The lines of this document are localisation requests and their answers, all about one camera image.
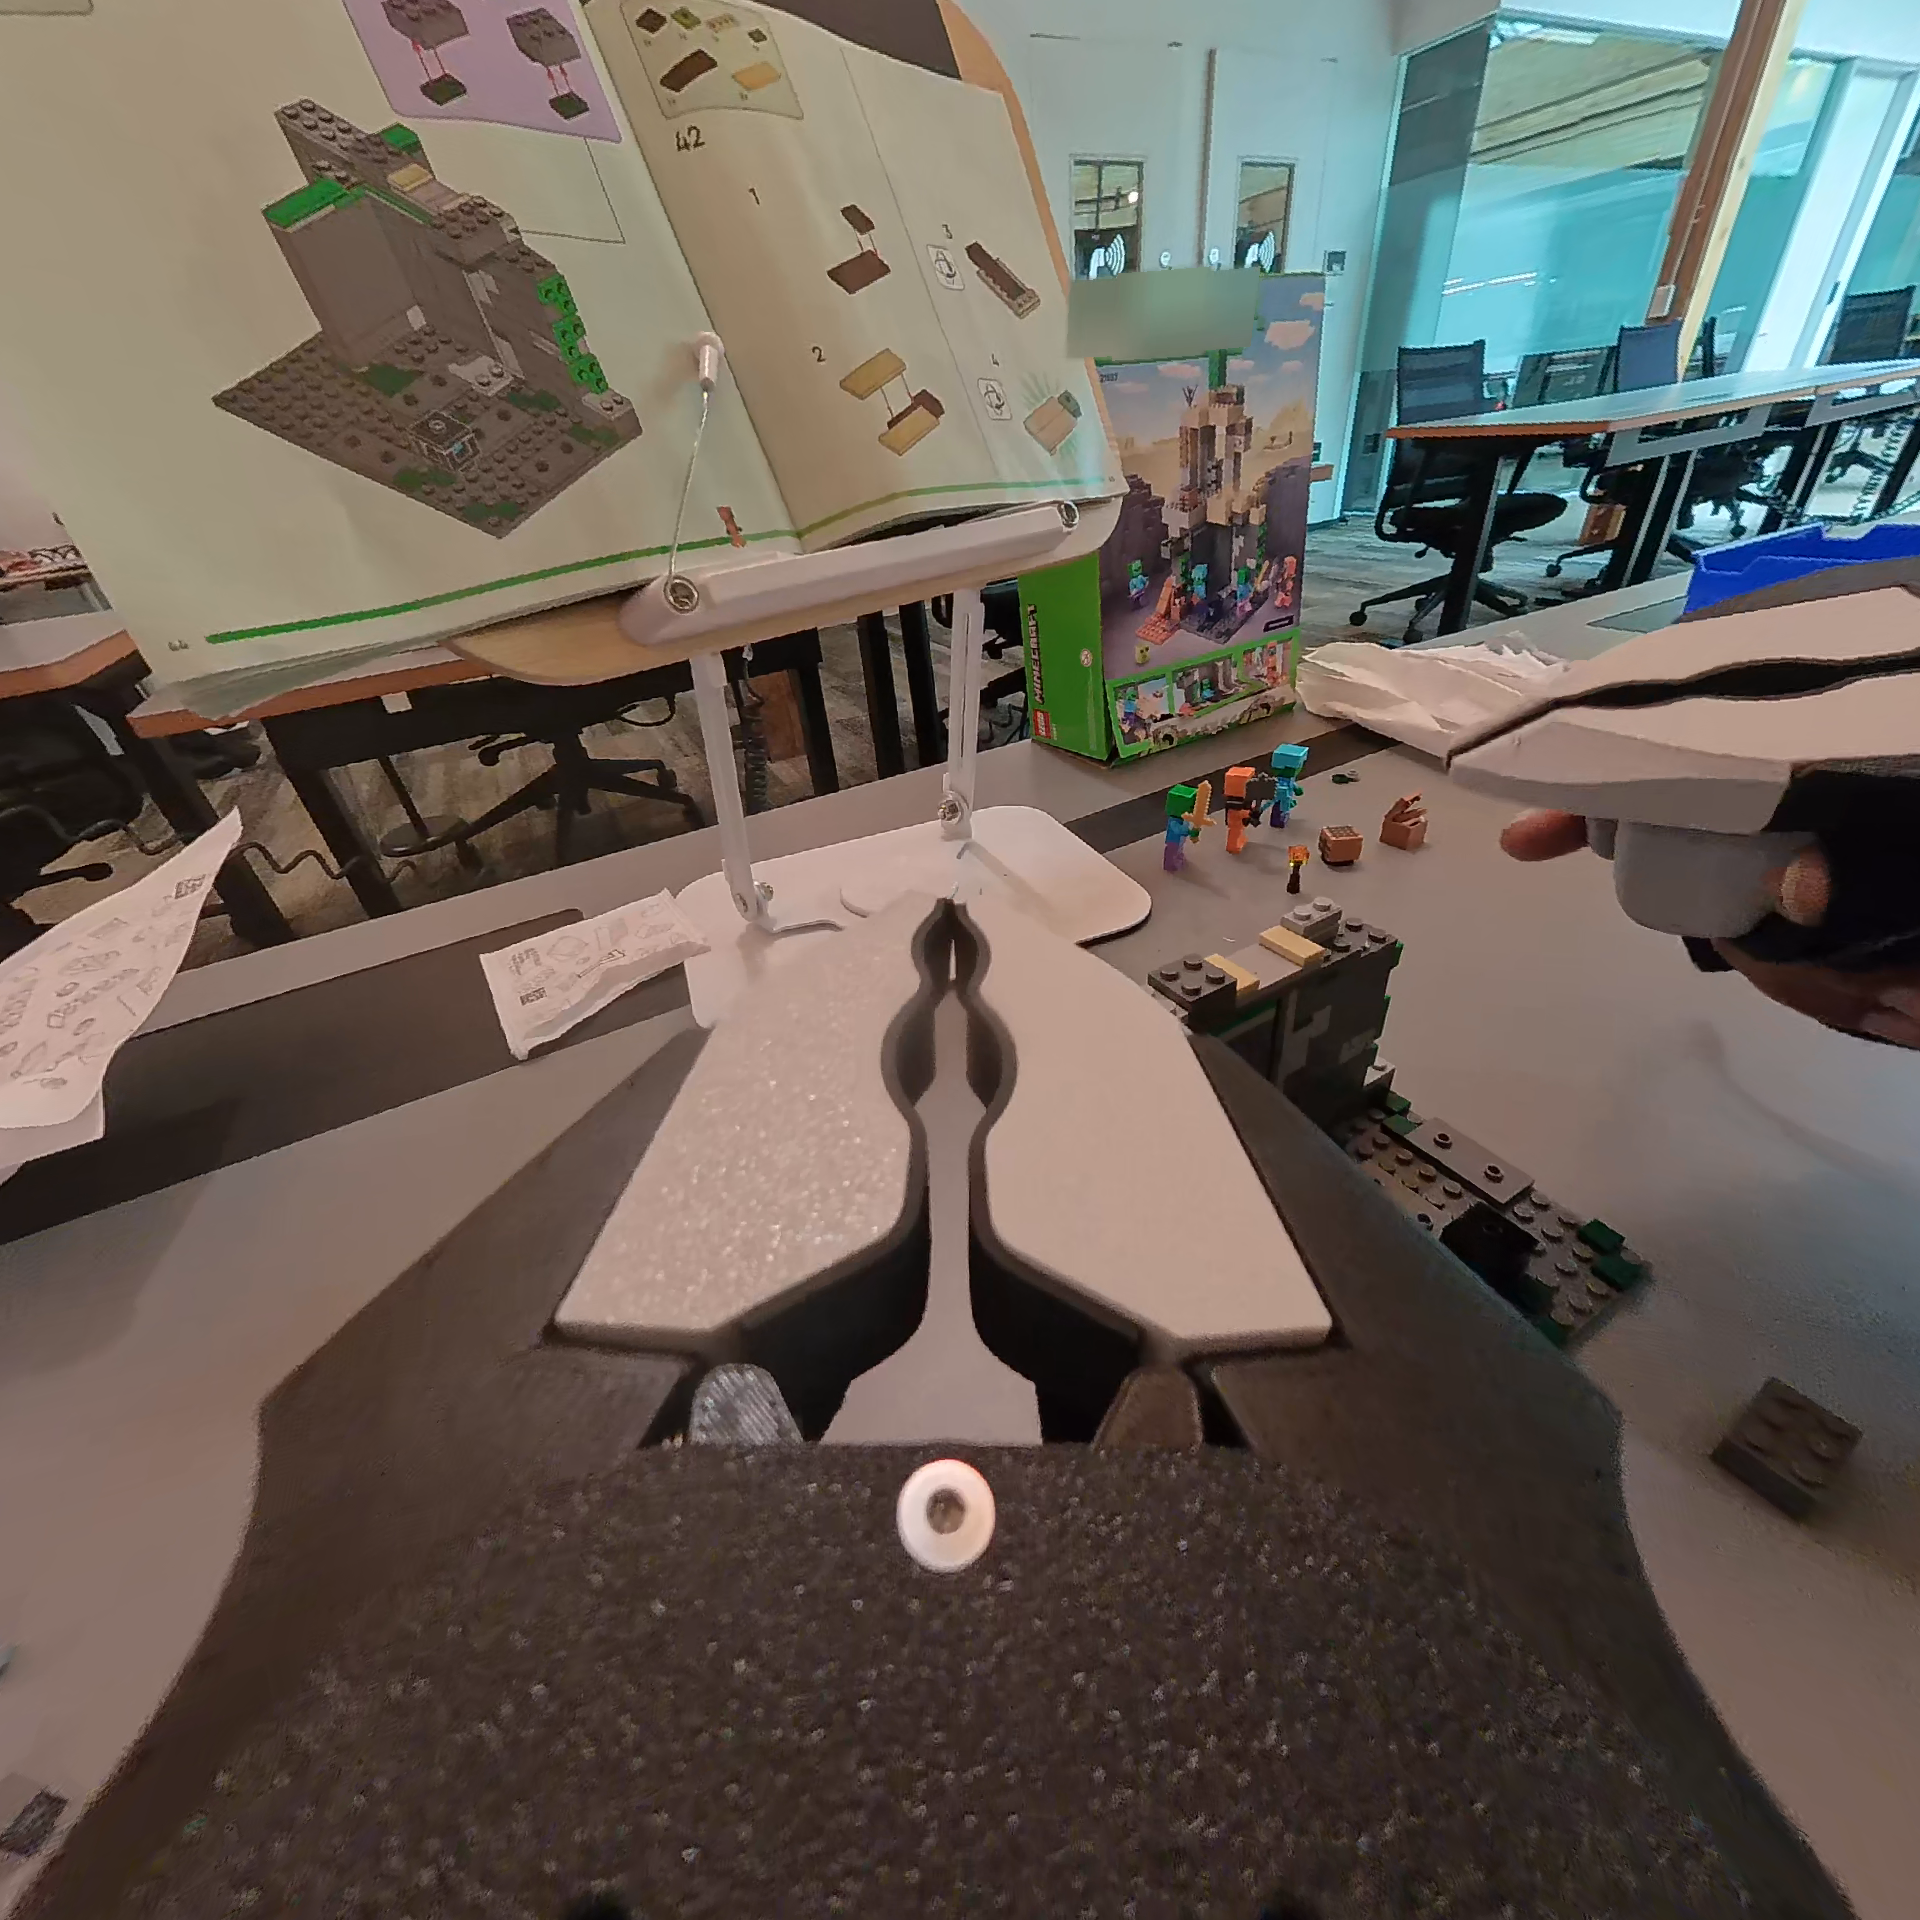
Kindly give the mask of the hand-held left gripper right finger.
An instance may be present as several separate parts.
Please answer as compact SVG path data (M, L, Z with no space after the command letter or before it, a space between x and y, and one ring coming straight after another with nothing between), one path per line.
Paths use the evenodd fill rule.
M1089 1443L1126 1376L1314 1353L1306 1257L1163 996L1027 914L956 906L981 1120L968 1146L970 1317Z

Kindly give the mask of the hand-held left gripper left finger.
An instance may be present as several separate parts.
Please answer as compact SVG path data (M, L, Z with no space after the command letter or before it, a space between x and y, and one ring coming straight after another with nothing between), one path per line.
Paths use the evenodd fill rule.
M701 1042L565 1291L583 1347L761 1368L806 1439L918 1328L918 1101L948 900L901 896L742 991Z

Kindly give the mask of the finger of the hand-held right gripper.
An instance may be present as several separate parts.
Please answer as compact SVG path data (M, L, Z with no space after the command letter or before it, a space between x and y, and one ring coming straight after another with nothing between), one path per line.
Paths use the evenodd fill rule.
M1616 822L1764 832L1809 773L1916 770L1916 656L1707 662L1574 677L1463 734L1462 788Z
M1499 737L1563 707L1638 711L1683 699L1794 699L1916 673L1916 589L1707 611L1572 663L1511 712L1477 727Z

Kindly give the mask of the dark grey toy brick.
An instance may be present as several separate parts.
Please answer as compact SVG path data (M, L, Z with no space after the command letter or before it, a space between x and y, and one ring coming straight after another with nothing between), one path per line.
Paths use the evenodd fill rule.
M1861 1430L1780 1376L1765 1376L1718 1434L1712 1464L1794 1522L1830 1504Z

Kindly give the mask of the grey desk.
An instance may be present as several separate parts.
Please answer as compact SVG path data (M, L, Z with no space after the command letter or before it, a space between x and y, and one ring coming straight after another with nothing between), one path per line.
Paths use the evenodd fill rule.
M1644 1568L1860 1914L1913 1918L1916 1057L1692 972L1596 861L1503 858L1489 802L1417 756L1321 737L1311 770L1334 817L1426 792L1422 852L1325 880L1403 937L1384 1058L1651 1262L1644 1303L1576 1349L1629 1430ZM510 1063L480 952L716 858L660 843L188 972L145 1033L169 1102L213 1102L192 1076L328 1007L365 1024L328 1106L133 1192L165 1142L110 1095L100 1142L1 1191L1 1811L45 1788L74 1822L156 1714L239 1550L267 1387L684 1024L667 973ZM1765 1376L1861 1430L1808 1522L1712 1464Z

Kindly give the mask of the blue plastic bin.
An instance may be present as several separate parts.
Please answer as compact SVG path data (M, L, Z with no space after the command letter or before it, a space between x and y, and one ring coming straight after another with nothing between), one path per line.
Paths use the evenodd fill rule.
M1787 605L1876 588L1916 585L1916 519L1880 519L1857 530L1808 523L1712 545L1692 566L1679 621L1716 608Z

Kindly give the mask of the grey toy brick build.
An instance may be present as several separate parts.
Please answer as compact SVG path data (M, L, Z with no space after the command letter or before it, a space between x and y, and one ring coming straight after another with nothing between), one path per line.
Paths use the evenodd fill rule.
M1601 1217L1553 1199L1514 1158L1396 1088L1380 1053L1403 947L1333 900L1307 900L1230 952L1142 973L1193 1033L1211 1033L1318 1124L1403 1217L1553 1347L1603 1325L1651 1276Z

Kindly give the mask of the long wooden office table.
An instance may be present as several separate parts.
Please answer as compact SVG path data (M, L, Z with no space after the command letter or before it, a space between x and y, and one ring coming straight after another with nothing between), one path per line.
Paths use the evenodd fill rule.
M1387 438L1458 444L1467 452L1467 545L1444 577L1436 622L1436 630L1450 637L1469 621L1499 487L1518 478L1537 448L1598 438L1603 468L1651 468L1629 487L1622 548L1607 563L1598 585L1607 593L1651 578L1699 452L1794 429L1794 503L1801 503L1816 481L1812 461L1835 448L1838 429L1880 418L1916 418L1916 359L1724 372L1621 396L1398 422Z

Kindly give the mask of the crumpled white plastic bags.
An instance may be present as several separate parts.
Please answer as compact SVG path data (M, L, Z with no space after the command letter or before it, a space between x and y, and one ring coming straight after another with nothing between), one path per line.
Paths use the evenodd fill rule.
M1462 734L1522 711L1569 673L1569 662L1514 644L1328 642L1300 659L1293 692L1311 715L1444 756Z

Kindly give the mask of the black office chair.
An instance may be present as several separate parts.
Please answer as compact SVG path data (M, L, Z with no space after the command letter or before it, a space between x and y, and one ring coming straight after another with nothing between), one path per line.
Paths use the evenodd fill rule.
M1483 376L1483 339L1398 348L1396 424L1489 415L1495 405L1485 397ZM1514 478L1489 494L1492 523L1485 548L1537 533L1565 512L1561 494L1522 487L1526 461L1531 452L1524 450ZM1469 533L1480 523L1477 481L1495 474L1496 467L1485 467L1485 457L1469 438L1396 438L1373 515L1373 534L1382 544L1414 545L1422 556L1440 555L1457 563L1469 544Z
M1668 319L1659 323L1621 327L1617 342L1601 368L1601 393L1617 396L1643 387L1668 387L1683 381L1687 376L1712 379L1718 372L1721 356L1716 348L1716 322L1703 319L1692 346L1681 348L1681 322ZM1616 498L1616 481L1625 468L1601 468L1598 438L1572 438L1557 448L1565 468L1580 474L1576 498L1585 503L1585 522L1580 541L1557 555L1547 566L1547 578L1557 578L1565 563L1585 560L1592 555L1611 555L1617 534L1622 533L1622 505Z
M1835 327L1821 348L1824 368L1905 359L1916 286L1853 291L1839 300Z
M103 695L25 695L1 703L1 955L40 932L21 900L70 877L103 880L99 861L65 855L137 828L159 810L184 844L213 828L206 775L258 769L259 733L248 725L184 733L162 741L119 737L107 727Z
M557 688L510 688L506 682L453 682L427 686L409 695L406 711L390 715L391 749L398 754L427 752L432 745L464 745L473 766L499 766L516 752L543 752L545 766L506 799L481 814L432 817L420 814L410 791L401 782L394 756L374 762L387 785L402 803L406 822L374 843L381 873L394 877L420 858L453 851L464 873L488 874L490 863L480 843L502 832L516 817L550 814L540 870L557 870L586 855L582 833L595 795L632 802L650 810L679 814L678 832L706 828L706 817L694 792L683 791L678 773L657 756L593 756L586 727L599 722L573 699L558 699Z

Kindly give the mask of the white book stand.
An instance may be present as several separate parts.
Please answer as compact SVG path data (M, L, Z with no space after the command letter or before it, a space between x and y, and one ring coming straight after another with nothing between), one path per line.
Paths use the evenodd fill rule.
M595 616L575 604L444 640L450 653L486 675L525 686L593 686L645 670L691 670L713 788L717 874L673 896L621 906L573 925L575 932L598 932L619 921L621 929L639 932L636 957L586 965L579 1005L598 1010L639 978L660 973L667 963L689 963L694 1020L716 1026L757 973L791 957L802 940L849 929L852 921L920 893L948 906L1018 907L1077 947L1142 921L1142 888L1056 817L1030 807L978 807L974 799L985 588L1020 573L1023 566L1077 563L1115 526L1122 474L1110 420L1096 372L1089 371L1086 381L1090 397L1077 422L1096 429L1100 474L1063 482L1046 503L737 566L684 568L672 545L657 577L612 616ZM823 852L826 867L808 867L800 877L757 873L727 725L724 653L747 656L800 625L878 611L894 593L933 597L939 589L948 593L952 615L955 712L946 727L934 819L837 843Z

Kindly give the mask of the green toy brick set box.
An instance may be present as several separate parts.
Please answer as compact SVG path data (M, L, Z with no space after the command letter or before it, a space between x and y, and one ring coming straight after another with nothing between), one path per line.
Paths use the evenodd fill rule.
M1293 707L1325 309L1325 275L1262 278L1245 346L1096 371L1115 523L1018 581L1041 745L1133 759Z

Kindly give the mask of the wooden table with black legs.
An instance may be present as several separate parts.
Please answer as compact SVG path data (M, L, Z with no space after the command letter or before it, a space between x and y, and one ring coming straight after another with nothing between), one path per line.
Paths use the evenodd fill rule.
M130 644L130 637L115 630L103 640L103 647L107 662L89 675L81 675L77 662L69 662L63 666L63 682L30 686L18 695L8 695L4 699L21 695L70 695L77 703L89 703L92 697L103 695L110 699L107 727L115 734L133 741L176 737L173 733L162 733L162 722L156 719L130 719L137 706L133 692L145 666ZM447 663L427 663L420 670L381 670L369 675L358 695L348 695L343 682L306 686L288 695L281 703L272 706L267 712L254 719L254 725L263 727L278 773L318 832L340 884L353 892L361 910L373 918L398 914L401 902L394 884L381 873L374 843L348 814L331 775L348 766L374 766L379 754L398 756L387 715L391 711L406 711L409 695L425 692L427 686L453 682L506 682L516 692L538 686L476 675L465 659L453 659ZM588 712L599 712L595 725L606 725L647 703L673 711L678 697L691 692L691 677L689 666L678 663L645 670L608 682L538 688L557 688L558 699L573 699Z

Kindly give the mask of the brick building instruction booklet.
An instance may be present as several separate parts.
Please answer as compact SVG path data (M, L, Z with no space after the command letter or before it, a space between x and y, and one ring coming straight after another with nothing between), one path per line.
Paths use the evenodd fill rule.
M1122 490L966 2L4 2L1 420L218 719L689 659Z

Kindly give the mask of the framed wall sign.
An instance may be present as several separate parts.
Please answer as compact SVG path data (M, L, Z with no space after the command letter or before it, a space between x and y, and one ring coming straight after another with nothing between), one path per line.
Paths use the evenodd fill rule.
M1122 278L1141 269L1142 158L1070 158L1070 275Z
M1296 162L1245 156L1236 162L1233 247L1236 272L1280 275L1289 252L1289 223L1296 190Z

